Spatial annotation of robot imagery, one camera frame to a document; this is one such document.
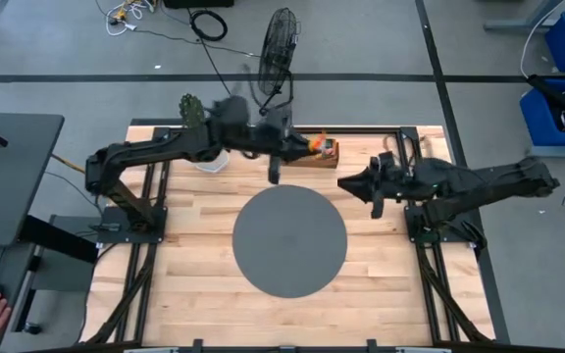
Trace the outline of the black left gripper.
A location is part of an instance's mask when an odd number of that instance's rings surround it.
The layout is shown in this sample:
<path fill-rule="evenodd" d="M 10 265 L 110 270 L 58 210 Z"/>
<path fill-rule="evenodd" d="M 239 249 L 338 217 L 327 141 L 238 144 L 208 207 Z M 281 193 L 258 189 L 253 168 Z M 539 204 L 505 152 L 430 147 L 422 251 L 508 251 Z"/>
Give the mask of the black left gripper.
<path fill-rule="evenodd" d="M 292 125 L 292 113 L 289 108 L 270 110 L 252 129 L 254 145 L 250 148 L 250 157 L 269 155 L 268 181 L 278 184 L 283 162 L 293 162 L 312 156 L 311 140 L 299 134 Z"/>

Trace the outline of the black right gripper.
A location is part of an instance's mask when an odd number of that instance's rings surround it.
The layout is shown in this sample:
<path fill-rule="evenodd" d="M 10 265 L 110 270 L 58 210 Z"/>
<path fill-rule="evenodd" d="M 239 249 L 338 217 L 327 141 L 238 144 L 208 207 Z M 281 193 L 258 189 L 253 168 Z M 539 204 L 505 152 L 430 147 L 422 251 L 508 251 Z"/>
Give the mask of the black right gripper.
<path fill-rule="evenodd" d="M 371 218 L 379 219 L 384 212 L 384 200 L 397 203 L 413 199 L 411 178 L 395 164 L 391 152 L 370 158 L 369 167 L 351 176 L 343 176 L 337 184 L 364 203 L 372 202 Z M 370 189 L 362 184 L 370 183 Z"/>

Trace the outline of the orange white tea packet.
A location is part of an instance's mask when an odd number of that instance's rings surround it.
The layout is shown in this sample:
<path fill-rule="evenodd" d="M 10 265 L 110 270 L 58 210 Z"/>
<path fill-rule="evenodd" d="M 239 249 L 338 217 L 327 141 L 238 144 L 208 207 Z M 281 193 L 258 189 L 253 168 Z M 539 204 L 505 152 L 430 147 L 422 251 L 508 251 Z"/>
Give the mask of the orange white tea packet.
<path fill-rule="evenodd" d="M 308 139 L 308 147 L 311 152 L 315 153 L 328 153 L 330 148 L 327 146 L 327 134 L 322 131 Z"/>

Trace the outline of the wooden compartment box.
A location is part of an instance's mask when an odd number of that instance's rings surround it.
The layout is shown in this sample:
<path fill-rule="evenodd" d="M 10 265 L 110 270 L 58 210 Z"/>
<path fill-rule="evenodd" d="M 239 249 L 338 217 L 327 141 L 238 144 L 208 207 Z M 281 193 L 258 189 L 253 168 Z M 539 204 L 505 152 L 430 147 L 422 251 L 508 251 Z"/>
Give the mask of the wooden compartment box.
<path fill-rule="evenodd" d="M 322 154 L 308 156 L 293 162 L 285 162 L 286 166 L 298 168 L 321 168 L 336 169 L 339 161 L 339 143 L 337 141 L 337 156 L 332 159 L 324 159 Z"/>

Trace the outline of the white hexagonal planter pot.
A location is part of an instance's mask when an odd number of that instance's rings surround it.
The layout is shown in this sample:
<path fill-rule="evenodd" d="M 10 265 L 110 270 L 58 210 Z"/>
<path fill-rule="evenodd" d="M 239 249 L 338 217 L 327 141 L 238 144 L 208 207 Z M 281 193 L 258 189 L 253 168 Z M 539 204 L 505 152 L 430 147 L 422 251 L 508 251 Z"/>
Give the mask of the white hexagonal planter pot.
<path fill-rule="evenodd" d="M 223 149 L 212 162 L 198 162 L 194 167 L 204 173 L 216 174 L 222 171 L 230 161 L 230 153 Z"/>

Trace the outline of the round grey woven mat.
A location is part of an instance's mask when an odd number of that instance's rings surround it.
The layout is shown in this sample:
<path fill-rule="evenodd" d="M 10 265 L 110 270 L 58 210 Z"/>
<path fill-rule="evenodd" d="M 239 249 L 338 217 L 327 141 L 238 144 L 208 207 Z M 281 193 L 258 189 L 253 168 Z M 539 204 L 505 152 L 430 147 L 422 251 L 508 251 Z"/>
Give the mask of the round grey woven mat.
<path fill-rule="evenodd" d="M 280 298 L 316 293 L 337 276 L 347 252 L 343 218 L 310 188 L 278 185 L 253 196 L 240 210 L 232 251 L 244 277 Z"/>

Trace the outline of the black floor fan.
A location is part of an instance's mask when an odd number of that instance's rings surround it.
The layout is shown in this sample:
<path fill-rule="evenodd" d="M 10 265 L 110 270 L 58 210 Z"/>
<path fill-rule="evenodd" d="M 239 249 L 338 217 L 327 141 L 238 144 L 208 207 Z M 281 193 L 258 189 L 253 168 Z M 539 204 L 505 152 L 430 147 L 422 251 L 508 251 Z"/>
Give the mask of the black floor fan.
<path fill-rule="evenodd" d="M 297 41 L 298 24 L 294 13 L 289 8 L 277 9 L 268 24 L 259 61 L 257 83 L 259 90 L 266 96 L 266 101 L 259 103 L 261 116 L 267 115 L 271 101 L 283 93 L 283 86 L 287 81 L 288 99 L 274 106 L 274 109 L 284 107 L 293 100 L 293 74 L 290 66 Z"/>

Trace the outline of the green cactus plant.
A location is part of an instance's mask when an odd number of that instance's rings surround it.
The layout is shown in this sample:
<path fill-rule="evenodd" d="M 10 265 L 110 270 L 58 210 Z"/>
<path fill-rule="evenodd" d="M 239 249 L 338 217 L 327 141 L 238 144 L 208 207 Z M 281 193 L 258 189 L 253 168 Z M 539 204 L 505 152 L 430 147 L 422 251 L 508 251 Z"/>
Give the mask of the green cactus plant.
<path fill-rule="evenodd" d="M 205 124 L 205 112 L 202 103 L 190 93 L 184 94 L 180 99 L 179 113 L 187 128 L 197 128 Z"/>

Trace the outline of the black angled bar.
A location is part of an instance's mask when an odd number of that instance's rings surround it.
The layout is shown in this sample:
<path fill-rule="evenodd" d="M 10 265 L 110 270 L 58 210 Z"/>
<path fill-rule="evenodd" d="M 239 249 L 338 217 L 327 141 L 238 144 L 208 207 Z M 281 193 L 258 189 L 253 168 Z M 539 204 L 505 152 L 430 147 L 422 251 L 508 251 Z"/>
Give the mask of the black angled bar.
<path fill-rule="evenodd" d="M 548 80 L 543 76 L 530 75 L 526 77 L 526 82 L 551 103 L 565 111 L 565 95 L 562 91 L 562 88 L 565 88 L 565 79 Z"/>

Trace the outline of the grey desk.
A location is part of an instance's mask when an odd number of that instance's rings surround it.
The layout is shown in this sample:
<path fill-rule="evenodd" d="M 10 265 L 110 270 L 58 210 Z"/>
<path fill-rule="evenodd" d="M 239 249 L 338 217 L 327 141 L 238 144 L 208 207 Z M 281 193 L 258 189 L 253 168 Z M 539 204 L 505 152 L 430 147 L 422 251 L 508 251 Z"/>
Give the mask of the grey desk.
<path fill-rule="evenodd" d="M 85 291 L 95 244 L 33 217 L 30 206 L 63 126 L 60 115 L 0 113 L 0 284 L 14 304 L 28 271 L 42 289 Z"/>

